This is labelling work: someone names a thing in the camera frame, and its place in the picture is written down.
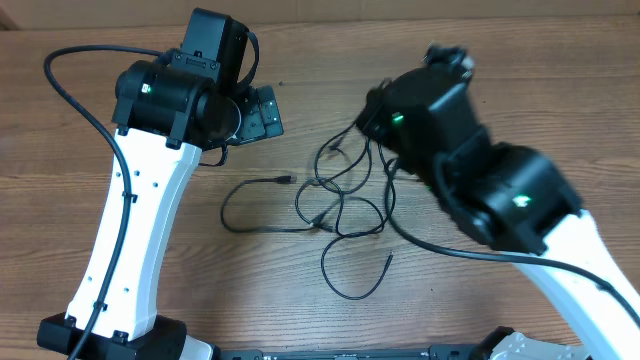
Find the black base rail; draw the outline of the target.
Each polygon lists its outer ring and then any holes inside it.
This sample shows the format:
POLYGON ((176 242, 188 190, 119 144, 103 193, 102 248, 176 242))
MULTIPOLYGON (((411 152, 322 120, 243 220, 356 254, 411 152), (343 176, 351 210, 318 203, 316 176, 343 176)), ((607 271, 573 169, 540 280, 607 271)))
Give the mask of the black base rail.
POLYGON ((583 346, 555 344, 499 326, 477 344, 432 344, 426 348, 265 352, 214 348, 214 360, 586 360, 583 346))

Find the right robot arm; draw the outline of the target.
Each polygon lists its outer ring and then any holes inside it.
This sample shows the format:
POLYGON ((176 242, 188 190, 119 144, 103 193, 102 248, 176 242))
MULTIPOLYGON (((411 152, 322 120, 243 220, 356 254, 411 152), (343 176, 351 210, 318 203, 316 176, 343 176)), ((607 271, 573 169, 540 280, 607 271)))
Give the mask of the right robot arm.
POLYGON ((511 263, 527 276, 591 358, 637 358, 639 295, 595 218, 548 157, 491 140, 469 99, 471 77, 453 65, 409 71, 367 93, 356 126, 484 246, 477 260, 511 263))

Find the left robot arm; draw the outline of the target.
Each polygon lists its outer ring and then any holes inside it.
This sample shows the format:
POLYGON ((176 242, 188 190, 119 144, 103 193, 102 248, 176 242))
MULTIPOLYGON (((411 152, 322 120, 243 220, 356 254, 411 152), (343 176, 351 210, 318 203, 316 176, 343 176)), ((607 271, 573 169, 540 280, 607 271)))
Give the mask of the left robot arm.
POLYGON ((195 9, 176 49, 143 49, 117 79, 111 181, 85 274, 67 309, 40 323, 40 347, 70 359, 201 359, 219 349, 157 310, 179 203, 204 152, 283 132, 274 91, 241 69, 258 39, 195 9))

